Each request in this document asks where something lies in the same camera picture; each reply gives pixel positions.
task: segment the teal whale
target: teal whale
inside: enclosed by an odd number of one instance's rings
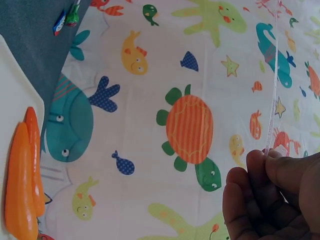
[[[271,24],[258,23],[256,25],[256,34],[258,36],[258,47],[264,56],[264,61],[275,72],[276,64],[276,46],[266,37],[264,31],[275,40],[275,36],[271,32],[273,26]],[[290,65],[288,59],[278,50],[278,80],[285,88],[291,88],[292,78],[290,77]]]
[[[117,105],[109,98],[116,95],[120,85],[109,88],[109,78],[103,76],[94,95],[87,97],[65,75],[61,74],[53,96],[44,138],[51,156],[64,163],[77,160],[87,149],[93,128],[92,106],[113,113]],[[44,141],[42,150],[46,151]]]

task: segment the blue fish print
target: blue fish print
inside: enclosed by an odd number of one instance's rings
[[[295,68],[297,65],[294,63],[294,57],[290,56],[288,51],[286,51],[286,55],[287,55],[286,60],[288,61],[288,63],[290,63]]]
[[[182,61],[180,61],[181,67],[185,67],[187,69],[195,70],[196,72],[199,72],[198,62],[195,56],[187,51],[184,55],[184,58]]]
[[[118,151],[116,150],[112,155],[112,158],[116,159],[116,167],[120,173],[124,175],[131,175],[135,172],[135,165],[132,161],[128,159],[123,159],[118,156]]]
[[[45,130],[47,148],[54,159],[69,163],[84,154],[94,128],[92,105],[111,113],[117,110],[117,105],[109,98],[119,92],[120,86],[116,84],[107,88],[108,83],[109,78],[103,76],[95,94],[87,98],[61,74]],[[46,151],[45,140],[42,141],[43,151]]]
[[[256,34],[258,36],[258,47],[264,56],[264,61],[275,72],[276,65],[276,46],[266,37],[265,31],[275,40],[274,34],[271,32],[273,26],[271,24],[258,23],[256,25]],[[278,50],[278,80],[281,84],[289,89],[292,87],[292,78],[290,77],[290,65],[286,57]]]
[[[81,50],[78,45],[82,44],[90,35],[90,30],[84,30],[80,33],[78,33],[72,42],[71,48],[70,48],[70,54],[77,60],[83,61],[85,60],[84,52]]]
[[[302,95],[303,95],[304,97],[306,97],[306,96],[307,96],[306,91],[303,90],[303,89],[301,88],[301,86],[300,86],[299,88],[300,88],[300,90],[301,90]]]

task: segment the orange carrot toy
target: orange carrot toy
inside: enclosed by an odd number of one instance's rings
[[[35,240],[38,235],[31,168],[28,129],[27,125],[21,122],[12,140],[5,196],[5,225],[19,240]]]
[[[25,115],[25,124],[28,129],[29,143],[31,147],[31,185],[32,199],[37,217],[45,213],[45,193],[40,173],[40,134],[35,110],[28,107]]]

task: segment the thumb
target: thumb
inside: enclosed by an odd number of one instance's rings
[[[292,158],[281,157],[277,151],[271,150],[265,161],[265,170],[275,185],[298,194],[304,173],[316,161],[320,161],[320,153],[303,158]]]

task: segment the octopus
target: octopus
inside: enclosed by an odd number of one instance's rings
[[[218,48],[221,44],[219,26],[224,26],[236,33],[244,33],[247,23],[230,3],[225,1],[188,0],[198,4],[197,7],[187,7],[172,12],[175,17],[201,16],[202,21],[184,29],[184,34],[191,35],[200,32],[210,32],[213,44]]]

